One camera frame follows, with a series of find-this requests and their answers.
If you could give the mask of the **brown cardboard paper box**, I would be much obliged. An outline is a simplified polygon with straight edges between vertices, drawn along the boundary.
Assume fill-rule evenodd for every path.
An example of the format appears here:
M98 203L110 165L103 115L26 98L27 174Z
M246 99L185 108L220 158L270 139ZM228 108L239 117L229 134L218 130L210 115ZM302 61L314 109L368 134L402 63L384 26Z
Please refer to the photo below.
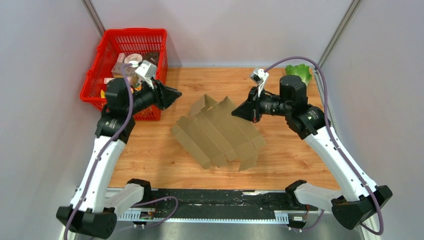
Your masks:
M239 160L238 171L256 167L266 141L253 124L233 116L234 102L202 95L171 128L177 142L203 168L221 168Z

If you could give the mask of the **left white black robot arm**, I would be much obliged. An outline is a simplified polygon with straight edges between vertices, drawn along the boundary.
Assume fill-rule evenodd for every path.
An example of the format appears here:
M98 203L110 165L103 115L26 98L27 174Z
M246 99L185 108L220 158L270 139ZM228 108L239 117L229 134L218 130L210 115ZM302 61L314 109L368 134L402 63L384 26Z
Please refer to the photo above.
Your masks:
M151 78L141 90L130 86L122 77L107 83L106 104L97 122L92 154L80 185L67 206L60 206L56 218L64 225L63 240L70 233L108 239L118 218L138 204L148 207L153 201L150 182L131 179L123 189L106 200L114 168L136 124L135 114L156 106L169 108L183 94Z

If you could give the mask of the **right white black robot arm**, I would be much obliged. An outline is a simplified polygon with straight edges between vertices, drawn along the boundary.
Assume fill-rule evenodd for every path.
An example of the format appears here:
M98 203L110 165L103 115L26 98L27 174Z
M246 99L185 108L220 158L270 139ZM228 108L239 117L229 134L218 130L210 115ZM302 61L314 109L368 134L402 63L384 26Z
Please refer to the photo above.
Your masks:
M263 115L282 116L288 127L321 158L340 190L318 187L297 180L285 188L285 203L293 209L314 206L331 212L346 229L363 226L393 196L386 185L378 185L354 161L319 107L308 103L307 86L299 76L286 75L279 81L279 94L254 86L233 116L257 123Z

